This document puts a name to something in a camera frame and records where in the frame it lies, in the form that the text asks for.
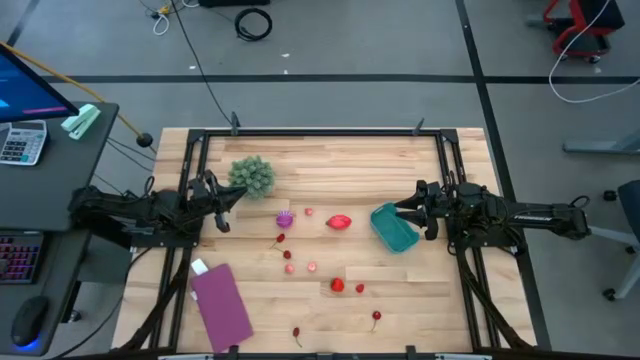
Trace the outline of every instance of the black desk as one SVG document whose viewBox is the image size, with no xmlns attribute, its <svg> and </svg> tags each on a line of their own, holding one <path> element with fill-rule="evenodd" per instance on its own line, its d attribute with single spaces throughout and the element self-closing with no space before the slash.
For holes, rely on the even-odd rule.
<svg viewBox="0 0 640 360">
<path fill-rule="evenodd" d="M 116 104 L 94 105 L 102 113 L 79 141 L 62 130 L 64 119 L 47 120 L 51 141 L 38 165 L 1 166 L 0 228 L 68 230 L 71 191 L 90 183 L 118 112 Z M 6 132 L 0 133 L 0 142 L 5 136 Z M 37 282 L 0 285 L 0 354 L 34 356 L 47 352 L 67 303 L 73 300 L 72 290 L 89 238 L 88 230 L 50 233 Z M 42 331 L 32 348 L 18 349 L 10 337 L 13 318 L 26 299 L 38 295 L 49 298 Z"/>
</svg>

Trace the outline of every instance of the teal plastic tray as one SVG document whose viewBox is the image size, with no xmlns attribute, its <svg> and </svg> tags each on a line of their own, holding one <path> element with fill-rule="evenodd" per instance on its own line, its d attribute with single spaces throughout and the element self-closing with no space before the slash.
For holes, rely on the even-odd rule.
<svg viewBox="0 0 640 360">
<path fill-rule="evenodd" d="M 371 213 L 371 227 L 392 253 L 399 254 L 415 245 L 420 234 L 395 214 L 396 207 L 392 203 L 382 205 Z"/>
</svg>

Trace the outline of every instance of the wooden table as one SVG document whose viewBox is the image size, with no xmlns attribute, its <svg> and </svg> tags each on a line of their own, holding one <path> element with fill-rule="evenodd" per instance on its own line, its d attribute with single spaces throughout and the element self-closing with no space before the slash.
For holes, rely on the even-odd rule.
<svg viewBox="0 0 640 360">
<path fill-rule="evenodd" d="M 457 130 L 468 181 L 499 193 L 483 130 Z M 154 169 L 156 189 L 177 188 L 187 133 L 164 129 Z M 421 240 L 394 255 L 369 224 L 375 208 L 411 196 L 416 180 L 442 183 L 433 138 L 215 138 L 207 168 L 225 185 L 231 162 L 256 154 L 276 172 L 274 192 L 260 201 L 242 199 L 227 216 L 229 233 L 220 233 L 208 217 L 192 257 L 209 267 L 231 266 L 255 332 L 239 344 L 241 352 L 400 353 L 406 345 L 415 345 L 418 352 L 471 350 L 458 268 L 447 253 L 445 231 L 435 241 Z M 194 155 L 192 175 L 197 159 Z M 313 208 L 313 215 L 306 216 L 305 208 Z M 293 226 L 285 231 L 275 223 L 281 210 L 295 214 Z M 351 227 L 327 227 L 325 221 L 335 214 L 350 216 Z M 279 247 L 293 255 L 289 261 L 270 249 L 280 233 L 286 240 Z M 153 307 L 164 253 L 154 249 L 132 269 L 113 346 L 128 340 Z M 515 259 L 497 249 L 483 249 L 483 254 L 495 304 L 525 340 L 535 343 Z M 309 261 L 317 262 L 315 273 L 307 271 Z M 295 266 L 294 274 L 285 274 L 287 262 Z M 343 293 L 330 290 L 334 277 L 345 279 Z M 355 291 L 360 283 L 365 284 L 362 294 Z M 165 342 L 173 306 L 168 309 Z M 488 344 L 481 307 L 476 309 Z M 382 319 L 371 332 L 374 310 Z M 182 317 L 178 350 L 211 351 L 198 306 L 189 295 Z M 302 348 L 292 337 L 294 327 L 301 330 Z"/>
</svg>

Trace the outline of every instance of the floor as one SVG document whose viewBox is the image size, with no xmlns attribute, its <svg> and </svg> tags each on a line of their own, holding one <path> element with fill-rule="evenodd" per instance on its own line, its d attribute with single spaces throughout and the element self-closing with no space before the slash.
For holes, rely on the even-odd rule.
<svg viewBox="0 0 640 360">
<path fill-rule="evenodd" d="M 555 61 L 552 39 L 524 24 L 546 3 L 273 0 L 264 7 L 273 33 L 257 43 L 237 39 L 224 18 L 232 19 L 238 8 L 185 9 L 180 15 L 223 108 L 235 111 L 243 126 L 411 126 L 424 118 L 425 126 L 485 127 L 504 193 L 530 202 L 586 194 L 592 197 L 591 224 L 629 231 L 619 204 L 605 203 L 600 194 L 639 178 L 637 159 L 569 155 L 561 146 L 569 138 L 613 139 L 635 130 L 640 90 L 585 105 L 555 98 L 545 85 Z M 570 60 L 558 69 L 565 96 L 611 91 L 640 75 L 634 45 L 640 3 L 618 4 L 627 25 L 611 37 L 612 52 L 597 65 Z M 226 124 L 200 82 L 175 15 L 170 21 L 158 37 L 134 0 L 0 0 L 0 39 L 78 76 L 156 139 L 166 126 Z M 250 29 L 260 26 L 257 19 L 247 21 Z M 69 99 L 90 100 L 72 86 L 54 86 Z M 121 124 L 112 137 L 133 144 Z M 123 160 L 108 148 L 97 173 L 119 189 L 140 192 L 149 171 Z M 527 239 L 551 347 L 640 354 L 640 287 L 615 303 L 600 295 L 632 260 L 623 246 L 536 231 Z M 92 246 L 126 268 L 126 252 L 102 249 L 99 241 Z M 83 287 L 77 308 L 85 319 L 60 327 L 48 357 L 92 331 L 121 292 L 117 283 Z M 107 351 L 114 326 L 108 323 L 76 354 Z"/>
</svg>

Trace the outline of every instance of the calculator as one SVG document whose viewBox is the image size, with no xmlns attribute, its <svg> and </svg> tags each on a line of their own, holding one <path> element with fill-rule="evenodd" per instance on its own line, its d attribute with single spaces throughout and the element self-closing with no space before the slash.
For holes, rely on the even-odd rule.
<svg viewBox="0 0 640 360">
<path fill-rule="evenodd" d="M 11 123 L 0 152 L 0 164 L 33 166 L 47 141 L 47 124 L 42 120 Z"/>
</svg>

